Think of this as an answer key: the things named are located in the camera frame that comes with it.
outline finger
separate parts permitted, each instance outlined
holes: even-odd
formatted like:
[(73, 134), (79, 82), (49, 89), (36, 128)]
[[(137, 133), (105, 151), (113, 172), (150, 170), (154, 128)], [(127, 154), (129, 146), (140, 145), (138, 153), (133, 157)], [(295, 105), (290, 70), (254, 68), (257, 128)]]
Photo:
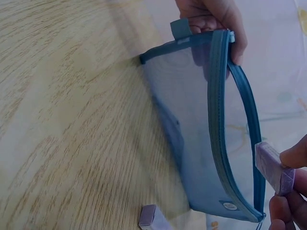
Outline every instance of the finger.
[(285, 230), (285, 229), (286, 229), (286, 225), (280, 219), (273, 220), (269, 228), (269, 230)]
[(290, 168), (302, 168), (307, 166), (307, 135), (304, 136), (292, 148), (280, 154), (283, 165)]
[(224, 27), (235, 32), (236, 41), (232, 45), (232, 61), (240, 65), (243, 53), (248, 45), (243, 20), (238, 7), (233, 0), (203, 0), (208, 10), (215, 16)]
[(287, 195), (287, 200), (295, 223), (300, 229), (307, 229), (307, 202), (295, 190)]
[(307, 171), (297, 169), (295, 172), (294, 189), (307, 197)]
[(285, 197), (273, 196), (270, 200), (269, 207), (272, 223), (275, 219), (279, 219), (285, 223), (287, 230), (295, 230), (288, 201)]
[(190, 17), (189, 25), (190, 27), (198, 27), (201, 32), (224, 29), (222, 24), (212, 15)]

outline purple eraser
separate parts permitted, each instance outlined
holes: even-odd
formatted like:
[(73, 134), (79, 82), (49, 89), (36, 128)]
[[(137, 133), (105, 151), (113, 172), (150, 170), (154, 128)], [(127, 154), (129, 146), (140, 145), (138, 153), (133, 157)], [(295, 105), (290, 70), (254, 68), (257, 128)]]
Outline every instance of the purple eraser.
[(293, 189), (295, 169), (282, 165), (279, 153), (267, 142), (256, 144), (256, 167), (270, 183), (278, 196)]
[(139, 226), (142, 230), (173, 230), (157, 205), (143, 207)]

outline pencil case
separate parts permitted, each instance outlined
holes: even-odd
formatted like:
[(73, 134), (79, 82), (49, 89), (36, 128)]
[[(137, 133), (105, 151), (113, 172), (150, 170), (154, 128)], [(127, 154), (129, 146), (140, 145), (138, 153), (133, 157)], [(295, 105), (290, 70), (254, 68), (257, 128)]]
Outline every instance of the pencil case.
[[(265, 218), (265, 179), (254, 148), (260, 125), (248, 79), (230, 58), (235, 34), (192, 34), (187, 19), (172, 22), (171, 29), (174, 41), (140, 60), (189, 205), (259, 223)], [(248, 140), (242, 139), (244, 122)], [(245, 197), (251, 190), (253, 197)]]

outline fingernail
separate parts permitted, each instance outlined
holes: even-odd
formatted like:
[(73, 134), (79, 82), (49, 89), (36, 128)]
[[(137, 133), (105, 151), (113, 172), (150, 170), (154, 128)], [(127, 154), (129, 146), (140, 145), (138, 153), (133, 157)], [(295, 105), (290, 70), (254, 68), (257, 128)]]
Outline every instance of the fingernail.
[(238, 56), (235, 58), (234, 63), (238, 66), (241, 66), (243, 62), (243, 56)]

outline wood grain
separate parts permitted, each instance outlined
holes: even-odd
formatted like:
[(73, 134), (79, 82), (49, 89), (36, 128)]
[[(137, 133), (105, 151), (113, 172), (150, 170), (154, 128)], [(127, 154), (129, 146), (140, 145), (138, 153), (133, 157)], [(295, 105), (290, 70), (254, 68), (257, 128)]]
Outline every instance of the wood grain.
[(137, 55), (141, 0), (0, 2), (0, 229), (138, 229), (188, 209)]

